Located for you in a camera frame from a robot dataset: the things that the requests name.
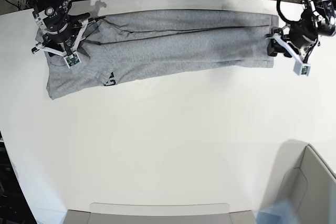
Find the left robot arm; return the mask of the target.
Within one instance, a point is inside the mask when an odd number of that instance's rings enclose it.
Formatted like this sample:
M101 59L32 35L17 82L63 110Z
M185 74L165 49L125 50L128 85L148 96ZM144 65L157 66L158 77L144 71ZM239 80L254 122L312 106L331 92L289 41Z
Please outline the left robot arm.
M296 57L308 63L313 49L320 45L319 36L335 35L335 10L332 0L301 0L303 12L299 20L287 19L280 8L281 0L276 0L278 16L285 22L283 28L273 28L267 35L270 40L268 55L278 53L288 58Z

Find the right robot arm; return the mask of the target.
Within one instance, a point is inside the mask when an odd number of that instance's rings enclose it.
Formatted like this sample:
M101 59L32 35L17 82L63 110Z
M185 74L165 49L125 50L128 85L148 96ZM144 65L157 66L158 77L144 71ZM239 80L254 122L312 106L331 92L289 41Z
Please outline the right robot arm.
M70 15L74 0L31 0L33 17L41 32L42 41L31 49L32 53L47 52L61 56L69 65L80 59L77 48L89 24L96 20L89 13Z

